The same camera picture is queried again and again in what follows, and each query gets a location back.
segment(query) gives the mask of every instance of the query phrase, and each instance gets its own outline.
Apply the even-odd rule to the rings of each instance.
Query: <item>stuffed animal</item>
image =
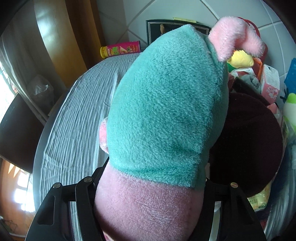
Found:
[[[110,160],[94,212],[107,240],[187,240],[202,209],[209,150],[228,108],[234,50],[261,56],[264,44],[236,17],[209,36],[191,25],[154,41],[135,60],[99,129]]]

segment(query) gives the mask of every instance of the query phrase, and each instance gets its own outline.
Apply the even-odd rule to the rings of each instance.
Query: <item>black box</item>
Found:
[[[160,35],[160,25],[163,24],[166,32],[179,28],[186,24],[191,24],[195,29],[205,35],[209,35],[211,28],[199,23],[191,23],[179,20],[167,20],[167,19],[156,19],[156,20],[146,20],[146,30],[147,30],[147,43],[150,45],[155,41]]]

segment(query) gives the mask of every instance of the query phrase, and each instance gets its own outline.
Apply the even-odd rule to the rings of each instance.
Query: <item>teal plush clothing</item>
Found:
[[[228,107],[228,69],[191,25],[153,42],[122,78],[107,122],[110,164],[158,183],[204,188]]]

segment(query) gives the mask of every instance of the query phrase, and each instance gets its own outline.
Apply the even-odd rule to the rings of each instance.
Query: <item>metal screw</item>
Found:
[[[55,184],[53,185],[53,188],[59,188],[60,186],[61,186],[60,183],[55,183]]]
[[[237,183],[230,183],[231,187],[237,188],[239,185]]]
[[[92,181],[92,177],[85,177],[84,182],[90,183]]]

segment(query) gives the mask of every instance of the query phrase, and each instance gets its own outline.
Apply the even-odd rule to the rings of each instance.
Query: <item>pink chip can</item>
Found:
[[[107,58],[110,56],[116,56],[120,54],[140,53],[140,51],[140,41],[135,41],[103,46],[101,47],[100,52],[102,58]]]

